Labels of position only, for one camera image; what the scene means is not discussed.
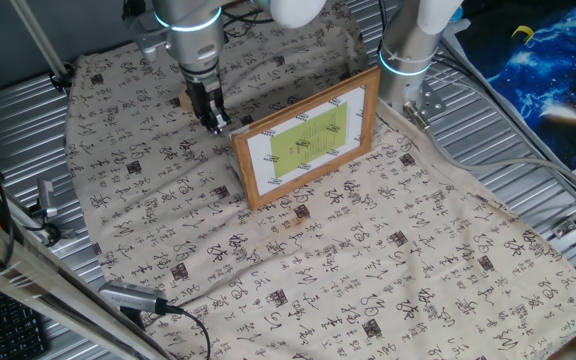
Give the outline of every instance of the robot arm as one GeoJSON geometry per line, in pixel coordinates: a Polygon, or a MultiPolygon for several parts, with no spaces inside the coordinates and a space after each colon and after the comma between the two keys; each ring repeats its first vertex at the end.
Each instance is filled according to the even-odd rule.
{"type": "MultiPolygon", "coordinates": [[[[220,133],[230,119],[224,111],[219,79],[219,53],[224,45],[221,6],[234,0],[153,0],[160,30],[146,32],[139,21],[145,6],[124,6],[124,24],[148,61],[155,61],[164,46],[179,62],[193,111],[210,132],[220,133]]],[[[253,0],[287,28],[306,25],[317,16],[325,0],[253,0]]]]}

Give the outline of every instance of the printed tablecloth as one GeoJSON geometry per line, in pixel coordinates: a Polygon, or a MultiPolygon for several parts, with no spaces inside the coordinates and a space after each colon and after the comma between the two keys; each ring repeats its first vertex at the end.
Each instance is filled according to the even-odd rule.
{"type": "MultiPolygon", "coordinates": [[[[301,29],[230,31],[235,127],[364,68],[341,0],[301,29]]],[[[77,67],[66,153],[104,274],[199,317],[213,359],[544,359],[576,335],[574,268],[383,104],[371,153],[253,212],[172,59],[131,44],[77,67]]],[[[205,358],[191,320],[144,320],[174,357],[205,358]]]]}

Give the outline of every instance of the metal grating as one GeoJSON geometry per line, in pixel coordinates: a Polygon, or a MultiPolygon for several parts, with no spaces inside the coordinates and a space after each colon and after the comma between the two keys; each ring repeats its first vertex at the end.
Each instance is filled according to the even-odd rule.
{"type": "MultiPolygon", "coordinates": [[[[385,2],[390,18],[402,0],[385,2]]],[[[382,33],[377,2],[347,0],[347,3],[362,31],[369,64],[374,65],[382,33]]],[[[448,81],[459,78],[458,73],[441,64],[434,64],[429,74],[448,81]]],[[[536,156],[512,122],[477,92],[432,78],[429,82],[447,105],[446,113],[431,119],[431,123],[442,145],[457,159],[481,163],[536,156]]],[[[66,96],[55,91],[47,77],[0,91],[0,170],[6,175],[7,190],[24,205],[36,201],[37,177],[53,180],[60,205],[59,216],[53,221],[75,229],[77,234],[76,239],[62,240],[53,252],[97,289],[105,280],[90,244],[64,155],[67,106],[66,96]]],[[[576,268],[576,231],[561,240],[553,240],[551,232],[555,223],[576,211],[576,201],[548,171],[516,165],[474,175],[549,239],[576,268]]],[[[116,359],[52,320],[47,319],[45,326],[51,349],[43,359],[116,359]]]]}
{"type": "MultiPolygon", "coordinates": [[[[104,282],[91,247],[64,154],[68,100],[42,76],[0,91],[0,171],[4,187],[23,205],[37,201],[38,177],[52,179],[59,215],[51,222],[76,231],[52,249],[93,288],[104,282]]],[[[50,350],[42,359],[109,359],[114,355],[64,326],[46,319],[50,350]]]]}
{"type": "MultiPolygon", "coordinates": [[[[477,85],[451,68],[435,63],[428,83],[446,104],[430,119],[440,144],[457,160],[480,164],[517,157],[538,157],[530,143],[504,114],[474,90],[477,85]]],[[[550,171],[512,165],[472,174],[528,225],[538,231],[576,268],[576,231],[557,239],[552,228],[576,212],[576,199],[550,171]]]]}

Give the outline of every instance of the wooden picture frame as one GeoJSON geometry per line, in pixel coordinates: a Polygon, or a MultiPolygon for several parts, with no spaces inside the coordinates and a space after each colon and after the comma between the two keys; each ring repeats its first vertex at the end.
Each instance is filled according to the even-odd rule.
{"type": "MultiPolygon", "coordinates": [[[[288,192],[293,191],[321,177],[322,175],[325,175],[331,171],[338,169],[340,166],[352,161],[353,159],[370,152],[372,149],[372,135],[377,108],[378,91],[379,91],[379,68],[374,67],[356,76],[353,76],[350,79],[347,79],[335,86],[332,86],[331,88],[326,89],[316,95],[313,95],[305,100],[302,100],[297,104],[284,108],[264,119],[256,121],[250,124],[247,130],[244,129],[244,131],[237,131],[235,134],[232,134],[233,148],[239,165],[239,176],[241,181],[243,182],[244,189],[246,191],[246,197],[248,200],[248,206],[250,207],[250,209],[256,210],[259,207],[286,195],[288,192]],[[359,93],[358,92],[359,89],[362,89],[364,92],[363,107],[361,109],[361,112],[358,112],[354,115],[355,117],[361,116],[361,127],[360,127],[361,135],[358,136],[360,137],[360,139],[358,139],[357,137],[353,139],[355,141],[353,145],[356,144],[357,141],[359,145],[357,147],[353,147],[351,150],[347,150],[346,152],[340,154],[339,156],[336,156],[328,152],[326,153],[326,155],[336,157],[312,169],[310,168],[304,169],[300,166],[299,167],[300,171],[304,171],[305,173],[281,185],[277,185],[276,183],[274,183],[273,186],[277,186],[276,188],[260,194],[260,190],[257,184],[258,175],[255,174],[255,168],[253,166],[253,162],[256,161],[255,163],[259,164],[259,161],[254,160],[251,156],[251,149],[249,148],[249,142],[251,142],[251,139],[258,139],[255,137],[257,137],[260,134],[267,135],[269,131],[271,134],[273,134],[274,133],[272,131],[273,128],[276,128],[277,126],[284,124],[288,121],[291,121],[290,124],[292,124],[296,121],[295,119],[303,120],[304,114],[311,110],[317,111],[315,109],[323,108],[325,106],[329,107],[330,105],[328,104],[338,106],[335,102],[332,101],[336,100],[339,97],[342,97],[344,94],[349,94],[347,95],[347,98],[349,96],[352,97],[354,96],[353,94],[359,93]]],[[[350,121],[354,121],[352,119],[348,119],[348,117],[349,115],[348,113],[346,113],[346,120],[345,120],[346,123],[344,124],[348,124],[350,123],[350,121]]],[[[345,127],[343,131],[344,134],[350,134],[350,132],[348,133],[346,132],[345,127]]],[[[290,148],[290,154],[291,155],[293,154],[292,147],[290,148]]]]}

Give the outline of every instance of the black keyboard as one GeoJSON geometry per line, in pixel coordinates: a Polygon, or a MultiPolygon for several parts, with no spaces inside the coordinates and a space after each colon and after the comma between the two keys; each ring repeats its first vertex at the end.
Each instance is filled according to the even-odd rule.
{"type": "Polygon", "coordinates": [[[46,351],[40,315],[0,293],[0,360],[36,359],[46,351]]]}

